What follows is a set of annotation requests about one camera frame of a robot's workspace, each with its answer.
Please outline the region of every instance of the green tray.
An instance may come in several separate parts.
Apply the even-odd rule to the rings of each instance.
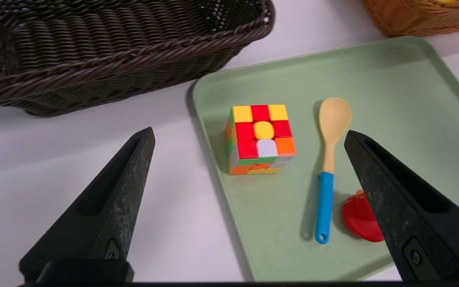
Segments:
[[[343,200],[360,189],[342,142],[330,242],[312,239],[321,160],[316,110],[331,96],[351,105],[350,129],[459,205],[459,82],[424,40],[394,38],[212,73],[197,82],[193,101],[254,280],[356,280],[392,264],[385,243],[355,238],[342,223]],[[230,176],[230,107],[255,104],[286,104],[297,157],[277,175]]]

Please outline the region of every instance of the white table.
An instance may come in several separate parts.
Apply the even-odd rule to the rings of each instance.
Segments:
[[[277,21],[225,69],[383,39],[357,0],[275,0]],[[429,37],[459,78],[459,33]],[[184,83],[56,118],[0,108],[0,286],[22,283],[20,258],[136,131],[157,145],[128,261],[136,281],[240,281]],[[388,269],[374,279],[399,279]]]

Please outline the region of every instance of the wooden spoon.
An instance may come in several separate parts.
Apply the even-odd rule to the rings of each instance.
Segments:
[[[318,123],[324,138],[324,163],[319,174],[320,198],[315,228],[315,239],[321,244],[326,244],[329,240],[334,192],[335,145],[348,129],[351,119],[352,109],[341,98],[327,98],[322,102]]]

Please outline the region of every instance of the wicker basket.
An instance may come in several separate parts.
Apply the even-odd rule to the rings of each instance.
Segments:
[[[273,22],[271,0],[0,0],[0,106],[57,116],[193,80]]]
[[[459,31],[459,0],[361,0],[388,37]]]

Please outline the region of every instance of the rubik's cube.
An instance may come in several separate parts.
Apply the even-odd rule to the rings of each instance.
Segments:
[[[229,174],[274,174],[296,154],[284,105],[233,106],[226,124]]]

